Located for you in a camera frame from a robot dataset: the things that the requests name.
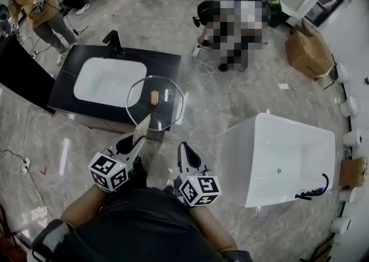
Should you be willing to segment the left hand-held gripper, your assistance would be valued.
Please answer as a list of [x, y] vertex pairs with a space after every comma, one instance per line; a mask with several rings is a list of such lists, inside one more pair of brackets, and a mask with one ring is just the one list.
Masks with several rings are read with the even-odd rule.
[[145, 144], [146, 138], [133, 142], [133, 134], [125, 134], [115, 147], [97, 152], [88, 165], [93, 182], [106, 192], [116, 192], [142, 165]]

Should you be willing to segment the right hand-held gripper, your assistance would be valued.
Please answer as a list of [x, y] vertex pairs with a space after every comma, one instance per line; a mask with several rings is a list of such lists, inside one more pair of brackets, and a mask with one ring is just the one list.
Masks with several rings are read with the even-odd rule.
[[[185, 141], [178, 145], [177, 158], [180, 172], [207, 169], [204, 155]], [[221, 187], [218, 177], [206, 172], [181, 173], [174, 180], [174, 193], [184, 205], [199, 207], [213, 203], [221, 195]]]

